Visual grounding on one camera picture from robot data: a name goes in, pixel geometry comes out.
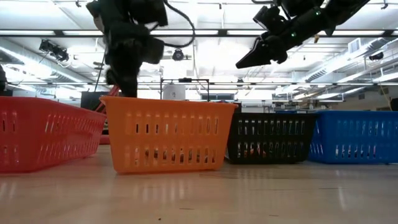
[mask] basket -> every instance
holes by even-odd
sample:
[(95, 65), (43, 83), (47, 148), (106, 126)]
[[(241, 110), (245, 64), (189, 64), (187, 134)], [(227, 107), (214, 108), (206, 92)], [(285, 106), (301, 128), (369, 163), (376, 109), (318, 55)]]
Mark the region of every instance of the basket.
[(236, 105), (104, 96), (119, 173), (219, 169)]
[(302, 162), (316, 119), (316, 114), (235, 113), (226, 157), (235, 164)]
[(105, 115), (29, 97), (0, 97), (0, 172), (30, 172), (97, 150)]
[(398, 162), (398, 113), (321, 111), (309, 159), (327, 164)]

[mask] wall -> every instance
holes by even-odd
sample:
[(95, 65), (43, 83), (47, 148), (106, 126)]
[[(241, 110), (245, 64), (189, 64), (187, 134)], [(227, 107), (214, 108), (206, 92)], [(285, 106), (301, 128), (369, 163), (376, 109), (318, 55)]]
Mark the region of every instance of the wall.
[(333, 105), (333, 110), (376, 110), (376, 108), (383, 108), (389, 106), (390, 98), (398, 97), (398, 86), (390, 86), (387, 98), (380, 95), (378, 91), (368, 91), (365, 93), (365, 99), (359, 100), (358, 95), (355, 97), (347, 98), (346, 102)]

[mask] red basket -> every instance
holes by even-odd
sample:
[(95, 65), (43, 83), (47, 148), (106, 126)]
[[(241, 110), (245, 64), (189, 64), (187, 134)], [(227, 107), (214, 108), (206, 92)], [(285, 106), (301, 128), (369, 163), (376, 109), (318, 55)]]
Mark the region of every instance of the red basket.
[(0, 97), (0, 172), (31, 172), (94, 154), (105, 119), (51, 100)]

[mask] ceiling light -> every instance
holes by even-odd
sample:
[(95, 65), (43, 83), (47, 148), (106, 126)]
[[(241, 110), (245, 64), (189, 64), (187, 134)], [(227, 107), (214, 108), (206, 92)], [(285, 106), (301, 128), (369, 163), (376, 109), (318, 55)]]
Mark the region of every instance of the ceiling light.
[(356, 91), (362, 90), (365, 87), (359, 87), (359, 88), (355, 88), (353, 90), (348, 90), (347, 92), (345, 92), (344, 94), (351, 94), (351, 93), (355, 93)]
[(351, 81), (351, 80), (354, 80), (354, 79), (360, 77), (361, 75), (362, 74), (350, 75), (348, 77), (342, 78), (341, 80), (338, 80), (337, 82), (338, 83), (348, 82), (348, 81)]
[(336, 30), (333, 35), (381, 35), (383, 30)]
[(263, 30), (229, 30), (228, 35), (261, 35)]
[[(192, 35), (192, 30), (154, 30), (152, 35)], [(217, 35), (218, 30), (195, 30), (196, 35)]]
[(51, 30), (0, 30), (0, 35), (55, 35)]
[(372, 83), (337, 83), (337, 85), (342, 86), (370, 86)]
[(335, 96), (338, 96), (340, 93), (326, 93), (317, 97), (317, 99), (328, 99)]
[(397, 73), (392, 73), (388, 75), (383, 75), (379, 78), (375, 78), (372, 82), (377, 83), (377, 82), (384, 82), (392, 79), (398, 78), (398, 72)]
[(98, 30), (66, 30), (63, 31), (65, 35), (103, 35), (101, 31)]

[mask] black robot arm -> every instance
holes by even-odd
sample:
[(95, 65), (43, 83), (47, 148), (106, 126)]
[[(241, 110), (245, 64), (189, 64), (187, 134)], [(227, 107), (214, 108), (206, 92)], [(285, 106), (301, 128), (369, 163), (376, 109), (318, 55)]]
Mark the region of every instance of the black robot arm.
[[(270, 8), (263, 6), (254, 16), (254, 22), (267, 31), (254, 42), (253, 48), (237, 64), (247, 68), (271, 64), (271, 60), (283, 63), (287, 51), (324, 30), (332, 35), (336, 26), (343, 24), (357, 13), (369, 0), (274, 0)], [(288, 19), (280, 16), (282, 8)]]

